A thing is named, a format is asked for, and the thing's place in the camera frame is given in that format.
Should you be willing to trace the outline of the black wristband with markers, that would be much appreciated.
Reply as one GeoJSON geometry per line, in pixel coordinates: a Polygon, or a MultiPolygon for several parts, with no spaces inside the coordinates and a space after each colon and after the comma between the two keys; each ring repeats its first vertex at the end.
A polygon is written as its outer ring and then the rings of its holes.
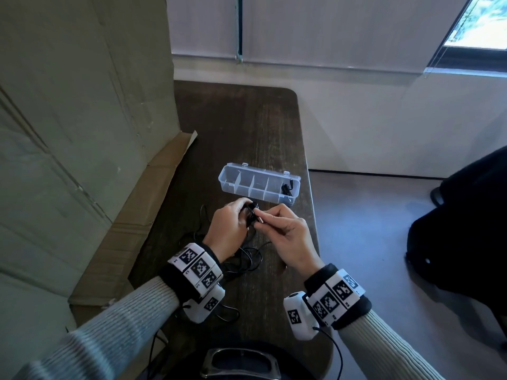
{"type": "Polygon", "coordinates": [[[329,263],[304,282],[307,303],[318,322],[339,331],[372,309],[365,290],[344,269],[329,263]]]}
{"type": "Polygon", "coordinates": [[[204,298],[224,276],[217,256],[204,243],[189,243],[158,273],[180,304],[204,298]]]}

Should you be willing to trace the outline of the window with dark frame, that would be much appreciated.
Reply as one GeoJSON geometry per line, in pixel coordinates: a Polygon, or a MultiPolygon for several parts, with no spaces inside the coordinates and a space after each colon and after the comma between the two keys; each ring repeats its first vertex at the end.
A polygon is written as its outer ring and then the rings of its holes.
{"type": "Polygon", "coordinates": [[[507,0],[468,0],[424,72],[507,77],[507,0]]]}

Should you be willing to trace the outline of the black fabric bag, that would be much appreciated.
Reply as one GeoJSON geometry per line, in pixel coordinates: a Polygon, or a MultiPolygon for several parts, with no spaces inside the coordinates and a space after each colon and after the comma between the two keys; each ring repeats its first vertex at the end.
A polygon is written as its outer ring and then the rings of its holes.
{"type": "Polygon", "coordinates": [[[409,228],[406,261],[435,287],[488,307],[507,339],[507,145],[430,192],[409,228]]]}

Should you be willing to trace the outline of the black left wristband with markers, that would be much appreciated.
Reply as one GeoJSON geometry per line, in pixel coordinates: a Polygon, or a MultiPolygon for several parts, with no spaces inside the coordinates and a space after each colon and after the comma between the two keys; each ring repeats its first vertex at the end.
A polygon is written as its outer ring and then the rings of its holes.
{"type": "Polygon", "coordinates": [[[217,256],[204,243],[189,243],[158,273],[180,304],[204,298],[224,276],[217,256]]]}

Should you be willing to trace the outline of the large cardboard box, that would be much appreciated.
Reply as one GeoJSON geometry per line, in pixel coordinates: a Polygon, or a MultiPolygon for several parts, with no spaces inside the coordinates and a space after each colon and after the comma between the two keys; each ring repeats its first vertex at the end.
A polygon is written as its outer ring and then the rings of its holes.
{"type": "Polygon", "coordinates": [[[196,133],[166,0],[0,0],[0,380],[130,289],[196,133]]]}

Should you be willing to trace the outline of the person's right forearm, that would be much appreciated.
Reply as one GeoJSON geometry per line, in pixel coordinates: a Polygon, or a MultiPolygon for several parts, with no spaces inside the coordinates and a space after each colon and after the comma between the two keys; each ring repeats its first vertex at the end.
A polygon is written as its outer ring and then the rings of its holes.
{"type": "Polygon", "coordinates": [[[368,380],[445,380],[374,311],[338,333],[368,380]]]}

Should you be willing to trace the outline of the silver metal buckle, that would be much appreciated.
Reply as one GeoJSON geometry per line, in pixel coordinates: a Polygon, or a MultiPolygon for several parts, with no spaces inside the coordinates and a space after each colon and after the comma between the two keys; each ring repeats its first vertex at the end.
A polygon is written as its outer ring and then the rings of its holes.
{"type": "Polygon", "coordinates": [[[282,380],[273,355],[246,348],[209,349],[200,377],[206,380],[282,380]]]}

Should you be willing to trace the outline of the person's left forearm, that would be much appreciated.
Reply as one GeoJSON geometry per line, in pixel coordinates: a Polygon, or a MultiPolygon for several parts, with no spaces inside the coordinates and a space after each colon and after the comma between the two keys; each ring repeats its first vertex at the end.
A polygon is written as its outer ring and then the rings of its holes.
{"type": "Polygon", "coordinates": [[[155,277],[69,332],[12,380],[116,380],[187,298],[182,281],[155,277]]]}

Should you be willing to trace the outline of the white roller blind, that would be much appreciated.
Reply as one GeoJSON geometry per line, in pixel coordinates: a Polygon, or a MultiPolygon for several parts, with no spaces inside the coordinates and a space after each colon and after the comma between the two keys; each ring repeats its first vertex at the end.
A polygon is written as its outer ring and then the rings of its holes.
{"type": "Polygon", "coordinates": [[[172,53],[420,74],[468,0],[166,0],[172,53]]]}

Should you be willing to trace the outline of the person's left hand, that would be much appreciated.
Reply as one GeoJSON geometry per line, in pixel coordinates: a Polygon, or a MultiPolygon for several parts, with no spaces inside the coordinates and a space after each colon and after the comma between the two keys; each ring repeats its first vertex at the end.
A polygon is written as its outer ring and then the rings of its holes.
{"type": "Polygon", "coordinates": [[[219,263],[223,263],[241,247],[247,231],[229,228],[225,224],[222,207],[215,211],[203,243],[211,249],[219,263]]]}

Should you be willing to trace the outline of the black right wristband with markers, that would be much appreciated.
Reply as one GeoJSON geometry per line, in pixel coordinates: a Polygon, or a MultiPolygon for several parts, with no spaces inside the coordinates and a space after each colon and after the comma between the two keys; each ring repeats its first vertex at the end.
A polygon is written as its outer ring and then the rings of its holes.
{"type": "Polygon", "coordinates": [[[318,322],[339,331],[372,309],[365,290],[344,269],[329,263],[304,282],[307,303],[318,322]]]}

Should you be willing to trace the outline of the person's right hand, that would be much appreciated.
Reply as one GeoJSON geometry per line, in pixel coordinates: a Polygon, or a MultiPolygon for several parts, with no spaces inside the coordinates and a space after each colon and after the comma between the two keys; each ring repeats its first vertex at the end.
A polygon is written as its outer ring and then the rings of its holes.
{"type": "Polygon", "coordinates": [[[267,211],[258,208],[254,210],[255,215],[262,221],[255,223],[259,231],[259,223],[272,219],[287,220],[286,236],[266,236],[275,246],[275,249],[283,262],[294,268],[304,280],[310,278],[325,266],[314,246],[307,222],[298,217],[289,207],[279,204],[267,211]]]}

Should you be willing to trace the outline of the clear plastic compartment box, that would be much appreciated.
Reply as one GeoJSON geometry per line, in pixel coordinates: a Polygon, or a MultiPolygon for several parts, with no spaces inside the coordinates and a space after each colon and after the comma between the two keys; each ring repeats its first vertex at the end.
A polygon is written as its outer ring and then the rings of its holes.
{"type": "Polygon", "coordinates": [[[221,189],[241,197],[248,197],[253,201],[264,201],[272,204],[285,204],[292,207],[299,196],[301,177],[288,171],[275,172],[267,169],[255,168],[247,163],[227,163],[218,177],[221,189]],[[292,197],[281,193],[281,186],[294,180],[292,197]]]}

